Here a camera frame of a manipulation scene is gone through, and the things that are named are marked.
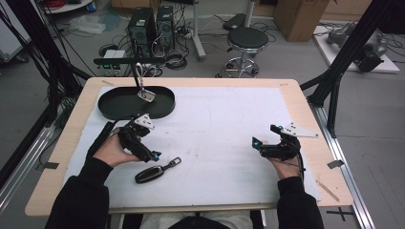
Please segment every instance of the computer tower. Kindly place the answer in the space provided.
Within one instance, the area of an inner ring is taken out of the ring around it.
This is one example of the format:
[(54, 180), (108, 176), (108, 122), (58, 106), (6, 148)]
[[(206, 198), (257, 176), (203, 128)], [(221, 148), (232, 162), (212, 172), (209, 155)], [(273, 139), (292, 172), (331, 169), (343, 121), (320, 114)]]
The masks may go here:
[(175, 28), (173, 20), (173, 7), (160, 6), (156, 17), (158, 28), (159, 48), (161, 51), (175, 49)]
[(128, 32), (132, 43), (136, 44), (136, 57), (153, 57), (158, 45), (155, 16), (152, 8), (135, 8), (128, 24)]

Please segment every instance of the black oval tray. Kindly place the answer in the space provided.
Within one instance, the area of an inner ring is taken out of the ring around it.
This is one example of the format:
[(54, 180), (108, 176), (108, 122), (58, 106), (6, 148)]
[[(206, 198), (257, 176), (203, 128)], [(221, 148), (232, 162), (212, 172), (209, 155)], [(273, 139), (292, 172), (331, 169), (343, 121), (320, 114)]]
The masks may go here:
[(161, 86), (144, 87), (156, 95), (152, 102), (138, 97), (138, 87), (118, 87), (103, 94), (98, 100), (102, 115), (111, 120), (119, 120), (127, 115), (149, 114), (150, 118), (161, 118), (173, 112), (176, 106), (173, 92)]

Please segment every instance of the black stool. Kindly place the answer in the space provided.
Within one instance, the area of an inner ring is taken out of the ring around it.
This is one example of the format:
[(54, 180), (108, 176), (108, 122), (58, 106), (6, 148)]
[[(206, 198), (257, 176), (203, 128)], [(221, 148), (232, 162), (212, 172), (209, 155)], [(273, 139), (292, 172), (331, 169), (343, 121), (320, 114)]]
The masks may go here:
[(256, 78), (259, 74), (259, 66), (247, 55), (261, 52), (267, 47), (268, 37), (259, 30), (247, 27), (239, 27), (229, 32), (227, 43), (232, 50), (242, 52), (241, 57), (230, 59), (224, 66), (224, 71), (229, 77), (241, 77), (244, 73)]

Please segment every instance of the white sheet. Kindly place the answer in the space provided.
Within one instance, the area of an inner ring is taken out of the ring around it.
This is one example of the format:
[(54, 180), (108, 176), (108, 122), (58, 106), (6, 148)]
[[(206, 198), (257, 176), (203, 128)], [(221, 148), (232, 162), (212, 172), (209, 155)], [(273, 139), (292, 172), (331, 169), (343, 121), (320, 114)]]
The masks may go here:
[[(102, 88), (98, 97), (112, 87)], [(269, 144), (280, 142), (269, 125), (291, 122), (281, 92), (275, 88), (170, 88), (176, 96), (172, 114), (153, 119), (156, 126), (142, 139), (158, 162), (130, 162), (114, 169), (106, 181), (110, 207), (160, 207), (277, 202), (275, 170), (251, 147), (253, 136)], [(89, 116), (65, 181), (77, 175), (88, 148), (108, 120), (95, 105)], [(182, 163), (163, 177), (136, 184), (135, 175), (179, 156)], [(306, 163), (306, 190), (317, 200)]]

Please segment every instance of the car key fob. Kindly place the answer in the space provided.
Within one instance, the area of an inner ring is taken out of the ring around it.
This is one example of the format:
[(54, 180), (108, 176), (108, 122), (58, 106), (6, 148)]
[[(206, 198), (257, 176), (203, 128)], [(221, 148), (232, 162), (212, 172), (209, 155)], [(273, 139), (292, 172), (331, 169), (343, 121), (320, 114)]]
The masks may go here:
[(166, 166), (157, 165), (157, 166), (153, 166), (151, 168), (145, 169), (135, 176), (135, 182), (136, 183), (146, 183), (146, 182), (149, 182), (156, 178), (159, 178), (164, 174), (165, 170), (175, 167), (179, 163), (181, 163), (181, 159), (179, 157), (176, 157), (173, 160), (171, 160), (169, 162), (169, 164), (167, 164)]

